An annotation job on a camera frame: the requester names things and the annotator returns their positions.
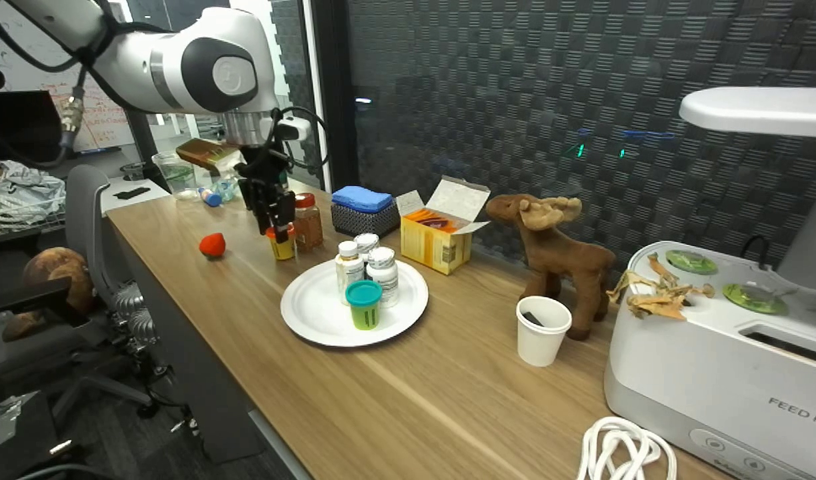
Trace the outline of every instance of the brown toy moose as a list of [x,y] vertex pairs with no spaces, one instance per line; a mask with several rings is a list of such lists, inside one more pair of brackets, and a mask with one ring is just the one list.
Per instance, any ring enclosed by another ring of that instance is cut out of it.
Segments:
[[514,225],[534,273],[520,296],[560,296],[567,276],[575,310],[567,338],[587,338],[607,312],[604,278],[616,257],[594,242],[578,242],[558,229],[582,214],[578,197],[495,196],[486,205],[490,221]]

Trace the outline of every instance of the wooden table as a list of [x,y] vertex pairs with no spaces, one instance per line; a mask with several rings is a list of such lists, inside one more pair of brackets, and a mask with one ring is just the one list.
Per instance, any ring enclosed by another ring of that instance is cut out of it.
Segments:
[[[367,349],[324,349],[279,318],[279,294],[344,238],[324,208],[324,249],[294,261],[274,261],[235,205],[208,210],[199,200],[166,197],[108,218],[135,258],[139,282],[159,285],[159,294],[147,285],[152,310],[166,301],[191,325],[315,477],[575,477],[584,430],[607,416],[611,322],[588,342],[564,342],[555,365],[528,369],[514,354],[522,289],[514,273],[480,258],[451,278],[415,266],[428,308],[407,334]],[[227,236],[220,261],[196,253],[208,232]],[[683,477],[722,477],[678,457]]]

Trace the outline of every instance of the stuffed toy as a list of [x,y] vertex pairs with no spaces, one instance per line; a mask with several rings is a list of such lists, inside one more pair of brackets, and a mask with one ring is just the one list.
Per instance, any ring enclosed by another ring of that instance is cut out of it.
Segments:
[[486,204],[490,221],[514,225],[534,273],[522,296],[560,296],[562,278],[575,289],[567,338],[588,338],[592,322],[607,312],[604,281],[616,257],[594,242],[578,242],[558,226],[582,214],[578,197],[495,196]]
[[70,249],[44,249],[30,258],[24,266],[24,282],[47,282],[66,278],[66,316],[52,316],[44,310],[19,312],[2,328],[4,342],[15,342],[42,330],[44,325],[64,321],[64,322],[86,322],[90,310],[95,308],[92,282],[88,276],[88,264],[76,250]]

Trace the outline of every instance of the small red object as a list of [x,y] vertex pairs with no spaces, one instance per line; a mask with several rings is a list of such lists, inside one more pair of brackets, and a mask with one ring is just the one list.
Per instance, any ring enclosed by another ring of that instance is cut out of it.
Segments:
[[204,258],[220,258],[227,250],[227,242],[220,232],[212,232],[212,236],[204,236],[196,249]]

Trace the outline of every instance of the cardboard box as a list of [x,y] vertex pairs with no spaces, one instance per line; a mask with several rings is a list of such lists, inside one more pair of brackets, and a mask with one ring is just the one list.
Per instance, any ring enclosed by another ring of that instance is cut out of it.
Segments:
[[487,221],[475,221],[486,208],[490,189],[464,178],[443,176],[428,204],[418,192],[396,197],[399,253],[443,276],[468,261],[472,232]]

